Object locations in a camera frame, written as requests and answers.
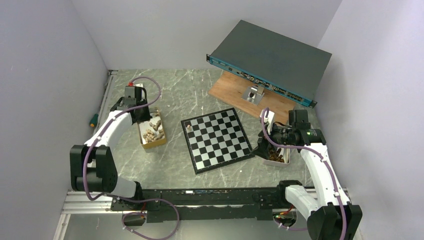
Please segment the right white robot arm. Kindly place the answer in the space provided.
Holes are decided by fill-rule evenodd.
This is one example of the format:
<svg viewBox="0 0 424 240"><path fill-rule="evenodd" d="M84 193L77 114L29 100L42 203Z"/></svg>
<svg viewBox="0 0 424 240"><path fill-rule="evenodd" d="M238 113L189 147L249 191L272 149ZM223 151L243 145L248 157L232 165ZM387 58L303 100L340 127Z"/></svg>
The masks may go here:
<svg viewBox="0 0 424 240"><path fill-rule="evenodd" d="M316 197L297 180L283 180L277 186L276 203L293 206L306 220L305 230L312 240L352 240L363 216L352 204L332 167L326 139L313 129L305 109L289 111L289 124L274 121L274 112L265 108L259 115L261 131L252 154L277 164L278 151L296 149L312 177Z"/></svg>

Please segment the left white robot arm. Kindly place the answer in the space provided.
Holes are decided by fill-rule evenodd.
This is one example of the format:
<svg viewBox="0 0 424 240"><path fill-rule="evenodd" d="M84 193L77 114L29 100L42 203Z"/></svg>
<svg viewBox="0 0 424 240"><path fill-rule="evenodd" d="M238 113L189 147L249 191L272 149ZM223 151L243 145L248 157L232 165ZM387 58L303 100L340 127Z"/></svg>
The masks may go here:
<svg viewBox="0 0 424 240"><path fill-rule="evenodd" d="M89 200L98 192L123 199L131 210L144 203L141 184L119 176L112 151L123 133L132 125L151 119L147 91L142 86L128 85L124 96L112 106L106 121L82 145L70 149L70 180L74 191L85 192Z"/></svg>

